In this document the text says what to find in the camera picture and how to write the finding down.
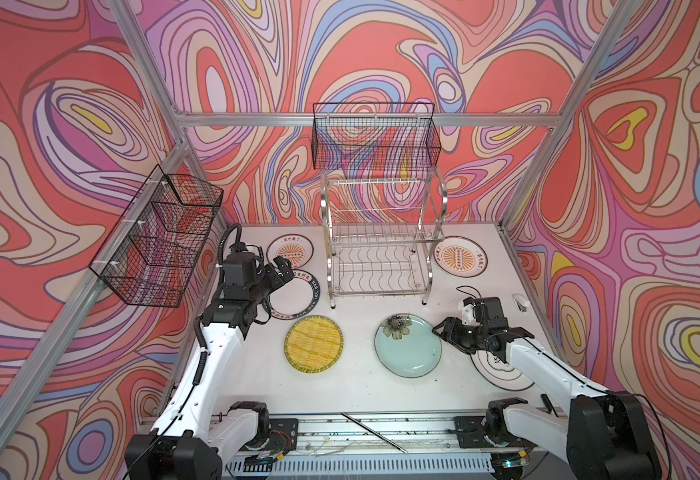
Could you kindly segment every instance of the black wire basket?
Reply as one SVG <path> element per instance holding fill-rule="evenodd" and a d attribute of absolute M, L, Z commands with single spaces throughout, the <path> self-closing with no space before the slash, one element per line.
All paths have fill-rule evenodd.
<path fill-rule="evenodd" d="M 441 155 L 434 110 L 429 102 L 313 104 L 313 168 L 349 178 L 423 177 Z"/>
<path fill-rule="evenodd" d="M 126 238 L 97 274 L 128 305 L 178 307 L 223 194 L 191 175 L 163 174 Z"/>

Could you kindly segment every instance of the metal rod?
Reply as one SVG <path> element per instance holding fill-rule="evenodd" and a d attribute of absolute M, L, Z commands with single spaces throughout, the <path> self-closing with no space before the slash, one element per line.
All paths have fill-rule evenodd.
<path fill-rule="evenodd" d="M 405 118 L 407 114 L 378 114 L 380 118 Z M 178 113 L 182 127 L 311 127 L 309 113 Z M 555 127 L 560 114 L 433 114 L 438 127 Z"/>
<path fill-rule="evenodd" d="M 542 331 L 544 331 L 544 334 L 547 337 L 547 342 L 549 343 L 550 349 L 560 360 L 563 360 L 564 362 L 568 363 L 566 353 L 563 351 L 563 347 L 560 345 L 558 338 L 552 331 L 552 323 L 547 317 L 547 312 L 539 304 L 536 298 L 536 290 L 534 290 L 534 287 L 531 284 L 531 280 L 528 279 L 526 271 L 520 265 L 520 257 L 518 256 L 518 251 L 515 249 L 513 242 L 509 239 L 509 235 L 503 227 L 497 225 L 497 233 L 499 234 L 499 238 L 502 239 L 502 244 L 504 245 L 504 250 L 507 251 L 509 261 L 513 264 L 513 267 L 515 267 L 515 273 L 518 274 L 518 277 L 520 278 L 520 283 L 523 284 L 523 289 L 526 291 L 525 293 L 528 297 L 528 301 L 531 302 L 531 308 L 536 313 L 536 318 L 542 325 Z"/>
<path fill-rule="evenodd" d="M 166 87 L 166 82 L 163 82 L 163 75 L 160 73 L 158 65 L 153 58 L 150 45 L 147 43 L 142 27 L 136 19 L 134 10 L 131 9 L 127 0 L 110 0 L 110 11 L 113 13 L 115 22 L 120 28 L 124 40 L 126 40 L 126 45 L 128 45 L 134 56 L 134 62 L 136 62 L 137 68 L 146 80 L 147 88 L 153 95 L 158 105 L 158 110 L 163 116 L 166 126 L 171 130 L 174 140 L 177 143 L 189 144 L 184 126 L 179 123 L 176 115 L 179 109 L 176 107 Z M 198 159 L 195 149 L 191 148 L 187 153 L 187 159 L 189 160 L 187 168 L 190 170 L 190 173 L 197 178 L 208 180 L 209 175 L 203 168 L 200 159 Z"/>
<path fill-rule="evenodd" d="M 162 166 L 165 172 L 173 173 L 179 168 L 185 149 L 186 144 L 174 145 L 163 161 Z M 139 194 L 139 197 L 134 199 L 134 205 L 126 212 L 124 220 L 135 220 L 139 216 L 157 186 L 157 182 L 148 181 L 145 183 L 144 190 Z M 109 259 L 113 255 L 115 249 L 128 234 L 131 222 L 120 222 L 115 228 L 116 231 L 100 251 L 100 258 Z M 41 336 L 38 344 L 28 359 L 24 361 L 17 375 L 11 380 L 4 394 L 0 396 L 0 454 L 19 428 L 28 410 L 38 397 L 38 393 L 46 385 L 46 381 L 57 367 L 57 362 L 67 351 L 67 347 L 70 346 L 70 342 L 73 341 L 75 334 L 104 289 L 104 282 L 92 270 L 86 269 L 84 278 L 78 283 L 73 293 L 70 293 L 62 310 Z"/>
<path fill-rule="evenodd" d="M 426 182 L 427 178 L 346 178 L 332 180 L 329 185 L 357 185 L 357 184 L 412 184 L 414 182 Z"/>
<path fill-rule="evenodd" d="M 545 139 L 539 145 L 536 155 L 531 159 L 531 164 L 526 168 L 526 173 L 521 177 L 518 187 L 515 189 L 515 192 L 513 192 L 513 196 L 510 198 L 507 208 L 502 214 L 499 221 L 501 225 L 505 226 L 515 218 L 518 210 L 523 207 L 523 199 L 536 187 L 536 183 L 542 171 L 555 154 L 558 144 L 566 133 L 568 124 L 574 119 L 574 115 L 584 101 L 587 91 L 592 86 L 598 73 L 600 73 L 602 66 L 608 59 L 608 55 L 611 54 L 611 51 L 614 49 L 619 35 L 622 34 L 632 14 L 642 3 L 642 0 L 619 0 L 616 2 L 614 9 L 603 25 L 603 30 L 595 39 L 592 50 L 582 65 L 582 70 L 576 75 L 571 89 L 568 91 L 566 99 L 563 101 L 563 106 L 560 109 L 561 118 L 559 123 L 551 132 L 548 132 Z"/>
<path fill-rule="evenodd" d="M 376 430 L 372 430 L 371 428 L 365 426 L 365 425 L 364 425 L 363 423 L 361 423 L 359 420 L 356 420 L 355 418 L 352 418 L 351 416 L 349 416 L 348 414 L 346 414 L 346 413 L 344 413 L 344 412 L 342 412 L 341 414 L 342 414 L 342 416 L 345 417 L 347 420 L 350 420 L 350 421 L 353 422 L 355 425 L 357 425 L 357 426 L 363 428 L 365 431 L 369 432 L 370 434 L 375 435 L 375 436 L 381 438 L 382 440 L 384 440 L 385 442 L 389 443 L 389 444 L 392 445 L 393 447 L 397 448 L 397 449 L 400 450 L 401 452 L 403 452 L 403 453 L 408 453 L 408 451 L 407 451 L 405 448 L 399 446 L 398 444 L 396 444 L 395 442 L 393 442 L 392 440 L 390 440 L 390 439 L 387 438 L 386 436 L 382 435 L 381 433 L 377 432 Z"/>

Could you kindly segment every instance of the colorful swirl wallpaper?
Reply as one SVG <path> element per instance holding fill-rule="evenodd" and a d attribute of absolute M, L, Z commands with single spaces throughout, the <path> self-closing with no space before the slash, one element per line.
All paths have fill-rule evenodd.
<path fill-rule="evenodd" d="M 128 3 L 189 112 L 418 99 L 440 112 L 557 112 L 612 10 L 611 0 Z M 225 189 L 228 220 L 320 221 L 309 128 L 187 134 Z M 449 221 L 497 221 L 545 130 L 440 134 Z M 172 143 L 108 0 L 0 0 L 0 395 Z M 407 188 L 331 200 L 421 194 Z M 102 295 L 4 450 L 0 479 L 124 474 L 218 235 L 179 309 Z M 700 0 L 643 2 L 511 235 L 568 359 L 651 398 L 674 476 L 700 479 Z"/>
<path fill-rule="evenodd" d="M 0 2 L 0 395 L 173 140 L 106 2 Z M 104 293 L 0 458 L 0 478 L 113 478 L 153 414 L 179 309 Z"/>
<path fill-rule="evenodd" d="M 611 8 L 571 0 L 153 0 L 138 18 L 183 111 L 311 112 L 318 101 L 426 99 L 440 112 L 546 113 L 559 110 Z M 320 222 L 310 128 L 200 127 L 188 135 L 227 192 L 229 220 Z M 498 220 L 543 135 L 442 128 L 449 220 Z M 407 188 L 390 195 L 420 193 Z M 368 208 L 390 199 L 364 192 L 332 201 Z"/>
<path fill-rule="evenodd" d="M 571 363 L 700 479 L 700 2 L 642 5 L 511 235 Z"/>

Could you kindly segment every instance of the wire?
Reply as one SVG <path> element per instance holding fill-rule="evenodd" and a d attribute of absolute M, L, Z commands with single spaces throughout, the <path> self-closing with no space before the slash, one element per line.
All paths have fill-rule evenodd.
<path fill-rule="evenodd" d="M 270 302 L 270 296 L 269 296 L 269 295 L 265 297 L 265 302 L 266 302 L 266 303 L 269 303 L 269 302 Z M 267 322 L 269 322 L 270 319 L 272 318 L 272 307 L 270 307 L 269 309 L 265 308 L 265 312 L 267 312 L 267 320 L 265 320 L 265 321 L 263 322 L 263 321 L 257 320 L 257 319 L 255 318 L 255 319 L 254 319 L 254 323 L 259 323 L 259 325 L 265 325 Z"/>
<path fill-rule="evenodd" d="M 217 264 L 222 263 L 222 261 L 225 259 L 225 244 L 227 243 L 227 239 L 230 238 L 230 234 L 232 233 L 233 230 L 236 230 L 235 232 L 235 243 L 238 244 L 241 241 L 241 231 L 243 230 L 243 227 L 240 224 L 230 224 L 227 226 L 225 229 L 225 232 L 221 235 L 221 240 L 219 241 L 219 246 L 216 249 L 216 258 Z M 220 276 L 220 281 L 219 284 L 222 284 L 224 280 L 224 275 Z"/>
<path fill-rule="evenodd" d="M 152 443 L 150 443 L 147 448 L 145 448 L 144 452 L 140 453 L 138 457 L 131 463 L 131 466 L 126 469 L 126 473 L 124 473 L 124 476 L 121 478 L 121 480 L 126 480 L 126 478 L 129 476 L 129 473 L 131 472 L 131 469 L 134 467 L 134 465 L 137 464 L 137 462 L 145 456 L 146 453 L 148 453 L 150 450 L 153 449 L 153 447 L 156 445 L 156 443 L 161 441 L 161 438 L 168 432 L 172 425 L 174 425 L 174 422 L 176 422 L 176 419 L 181 417 L 182 409 L 185 408 L 185 405 L 187 404 L 187 401 L 190 400 L 190 397 L 192 395 L 192 391 L 195 390 L 195 385 L 190 388 L 190 393 L 187 394 L 187 397 L 185 398 L 185 401 L 182 403 L 182 406 L 179 408 L 179 411 L 176 413 L 174 418 L 171 419 L 171 422 L 169 422 L 169 426 L 166 427 L 165 430 L 163 430 L 163 433 L 158 436 L 155 440 L 153 440 Z"/>
<path fill-rule="evenodd" d="M 536 472 L 536 469 L 539 468 L 540 465 L 542 465 L 542 462 L 544 462 L 544 459 L 547 458 L 547 455 L 549 455 L 549 452 L 544 452 L 544 455 L 543 455 L 542 458 L 536 463 L 536 465 L 534 466 L 534 468 L 532 468 L 531 470 L 529 470 L 528 472 L 526 472 L 526 474 L 523 475 L 523 476 L 520 477 L 520 478 L 521 478 L 521 479 L 523 479 L 523 478 L 528 478 L 528 477 L 531 476 L 532 473 Z"/>
<path fill-rule="evenodd" d="M 512 333 L 513 335 L 517 336 L 519 339 L 526 338 L 526 337 L 524 337 L 524 336 L 518 335 L 518 334 L 515 333 L 515 332 L 503 332 L 503 333 Z M 489 338 L 491 338 L 492 336 L 497 336 L 497 335 L 499 335 L 499 334 L 498 334 L 498 333 L 495 333 L 494 335 L 491 335 L 491 336 L 487 337 L 487 338 L 486 338 L 486 342 L 488 342 Z M 567 372 L 568 374 L 571 373 L 571 372 L 568 371 L 568 368 L 565 367 L 564 365 L 562 365 L 560 362 L 558 362 L 558 360 L 556 360 L 556 358 L 555 358 L 554 356 L 549 355 L 549 354 L 548 354 L 547 352 L 545 352 L 544 350 L 540 350 L 536 345 L 534 345 L 533 343 L 531 343 L 531 342 L 529 342 L 529 341 L 526 341 L 526 343 L 528 343 L 530 346 L 534 347 L 534 349 L 536 349 L 537 352 L 541 353 L 542 355 L 546 356 L 548 359 L 552 360 L 552 362 L 555 363 L 557 366 L 559 366 L 560 368 L 566 370 L 566 372 Z M 586 385 L 586 386 L 589 387 L 590 389 L 593 389 L 593 390 L 595 390 L 596 392 L 600 392 L 600 393 L 602 393 L 602 394 L 604 394 L 604 395 L 613 395 L 613 396 L 636 396 L 636 397 L 638 397 L 638 398 L 644 399 L 644 400 L 646 401 L 646 403 L 648 403 L 648 408 L 651 409 L 651 413 L 654 415 L 654 418 L 656 418 L 656 423 L 657 423 L 657 425 L 659 426 L 659 433 L 662 434 L 662 442 L 663 442 L 663 444 L 664 444 L 664 452 L 667 454 L 667 480 L 670 480 L 670 478 L 672 478 L 672 456 L 671 456 L 671 453 L 670 453 L 670 446 L 669 446 L 669 443 L 667 442 L 667 436 L 664 434 L 664 427 L 662 426 L 662 420 L 659 418 L 659 414 L 657 414 L 656 408 L 654 408 L 654 404 L 651 403 L 651 400 L 649 400 L 648 397 L 646 397 L 646 396 L 643 395 L 642 393 L 629 393 L 629 392 L 628 392 L 628 393 L 618 393 L 618 392 L 613 392 L 613 391 L 611 391 L 611 390 L 596 389 L 596 388 L 594 388 L 594 386 L 591 386 L 591 385 L 589 385 L 588 383 L 585 383 L 584 385 Z"/>
<path fill-rule="evenodd" d="M 472 293 L 470 293 L 470 292 L 465 292 L 464 290 L 460 290 L 460 289 L 462 289 L 462 288 L 471 288 L 471 289 L 473 289 L 473 290 L 475 290 L 475 291 L 477 292 L 478 296 L 474 296 L 474 295 L 473 295 Z M 469 295 L 469 296 L 471 296 L 471 297 L 472 297 L 473 299 L 475 299 L 475 300 L 480 299 L 480 305 L 483 307 L 483 319 L 484 319 L 484 320 L 487 320 L 487 319 L 488 319 L 489 310 L 488 310 L 488 307 L 486 306 L 486 301 L 483 299 L 483 294 L 480 293 L 480 290 L 478 290 L 476 287 L 474 287 L 474 286 L 472 286 L 472 285 L 459 285 L 459 286 L 457 287 L 457 292 L 461 292 L 461 293 L 464 293 L 465 295 Z"/>
<path fill-rule="evenodd" d="M 288 449 L 291 450 L 291 437 L 286 435 L 286 432 L 281 432 L 280 430 L 272 430 L 272 431 L 277 433 L 279 436 L 283 437 L 288 442 Z"/>
<path fill-rule="evenodd" d="M 192 396 L 192 391 L 195 390 L 195 387 L 198 386 L 201 383 L 201 378 L 203 377 L 203 370 L 205 369 L 205 363 L 206 363 L 206 357 L 209 356 L 209 352 L 206 350 L 208 348 L 208 344 L 205 341 L 205 337 L 203 336 L 203 331 L 201 330 L 201 318 L 202 316 L 197 316 L 195 318 L 195 321 L 193 322 L 193 330 L 195 331 L 195 338 L 198 340 L 198 344 L 201 347 L 201 355 L 200 358 L 198 359 L 198 368 L 195 369 L 195 376 L 192 379 L 192 387 L 190 387 L 190 391 L 187 394 L 187 397 L 185 397 L 185 401 L 182 402 L 182 406 L 179 408 L 179 411 L 176 413 L 174 418 L 171 419 L 171 422 L 169 422 L 169 426 L 166 427 L 165 430 L 163 430 L 163 433 L 158 436 L 155 440 L 153 440 L 152 443 L 150 443 L 147 448 L 145 448 L 144 452 L 140 453 L 138 457 L 136 457 L 136 460 L 134 460 L 131 463 L 131 466 L 126 469 L 126 473 L 124 473 L 124 477 L 121 478 L 121 480 L 126 480 L 126 477 L 129 476 L 129 472 L 131 472 L 131 468 L 136 465 L 136 463 L 145 455 L 147 454 L 150 450 L 153 449 L 153 447 L 156 445 L 156 443 L 160 442 L 161 438 L 168 432 L 171 427 L 174 425 L 174 422 L 176 422 L 176 419 L 182 416 L 182 409 L 185 408 L 185 405 L 187 405 L 188 400 L 190 400 L 190 397 Z"/>

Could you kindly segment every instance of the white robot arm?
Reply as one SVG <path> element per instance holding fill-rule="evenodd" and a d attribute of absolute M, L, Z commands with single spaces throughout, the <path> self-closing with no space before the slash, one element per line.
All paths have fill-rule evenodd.
<path fill-rule="evenodd" d="M 277 256 L 276 269 L 265 264 L 261 249 L 259 256 L 249 252 L 238 224 L 222 235 L 220 249 L 233 230 L 237 235 L 221 264 L 219 286 L 193 325 L 198 344 L 182 380 L 150 434 L 134 435 L 126 447 L 127 474 L 133 480 L 219 478 L 241 447 L 257 448 L 269 438 L 267 407 L 260 402 L 237 402 L 209 430 L 219 386 L 249 327 L 258 321 L 257 306 L 294 278 L 288 260 Z"/>
<path fill-rule="evenodd" d="M 566 461 L 577 478 L 659 479 L 662 468 L 640 401 L 612 392 L 556 359 L 523 328 L 509 327 L 496 297 L 460 302 L 462 318 L 448 317 L 433 333 L 458 350 L 485 350 L 532 379 L 568 418 L 531 407 L 521 398 L 489 403 L 492 442 L 525 438 Z"/>

